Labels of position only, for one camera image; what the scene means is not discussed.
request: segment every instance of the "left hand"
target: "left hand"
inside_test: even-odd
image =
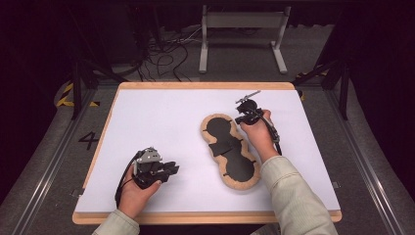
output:
[[[134,219],[146,207],[149,199],[159,190],[161,181],[156,181],[147,189],[141,189],[131,179],[132,172],[133,166],[131,165],[123,181],[128,182],[122,187],[118,209],[128,217]]]

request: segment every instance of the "white stand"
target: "white stand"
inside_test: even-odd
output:
[[[278,38],[271,41],[272,51],[277,61],[280,73],[287,73],[280,45],[290,16],[291,7],[286,7],[284,12],[257,13],[257,12],[208,12],[204,5],[202,15],[202,50],[199,72],[208,71],[208,27],[268,27],[279,28]]]

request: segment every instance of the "right hand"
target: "right hand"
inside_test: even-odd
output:
[[[271,112],[268,110],[262,111],[263,117],[272,122]],[[241,122],[241,128],[247,133],[250,142],[258,151],[263,163],[271,157],[279,156],[278,152],[274,148],[274,143],[272,142],[271,135],[268,132],[268,128],[266,127],[262,119],[260,119],[253,125],[247,125]]]

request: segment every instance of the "wrist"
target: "wrist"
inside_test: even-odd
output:
[[[272,157],[281,157],[280,154],[274,148],[268,148],[264,150],[258,150],[260,159],[263,163]]]

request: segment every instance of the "beige sleeve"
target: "beige sleeve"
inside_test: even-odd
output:
[[[338,234],[327,209],[288,159],[269,159],[261,176],[282,234]]]

